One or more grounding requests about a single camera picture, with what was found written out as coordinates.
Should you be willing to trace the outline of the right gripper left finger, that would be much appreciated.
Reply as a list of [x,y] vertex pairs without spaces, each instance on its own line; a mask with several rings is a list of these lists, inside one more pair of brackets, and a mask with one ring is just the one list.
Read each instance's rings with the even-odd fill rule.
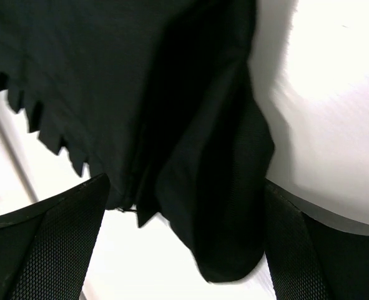
[[79,299],[109,186],[100,174],[0,216],[0,300]]

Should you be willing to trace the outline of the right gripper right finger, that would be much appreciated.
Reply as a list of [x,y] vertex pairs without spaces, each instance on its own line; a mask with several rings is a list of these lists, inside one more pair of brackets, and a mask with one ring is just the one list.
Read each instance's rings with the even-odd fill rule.
[[369,225],[270,181],[265,252],[277,299],[369,299]]

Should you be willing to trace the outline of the black pleated skirt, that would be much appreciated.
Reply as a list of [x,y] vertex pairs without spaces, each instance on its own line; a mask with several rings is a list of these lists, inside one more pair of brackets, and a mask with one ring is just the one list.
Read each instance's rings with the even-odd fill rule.
[[0,91],[29,132],[111,182],[108,209],[165,217],[202,277],[263,255],[274,144],[253,98],[255,1],[0,1]]

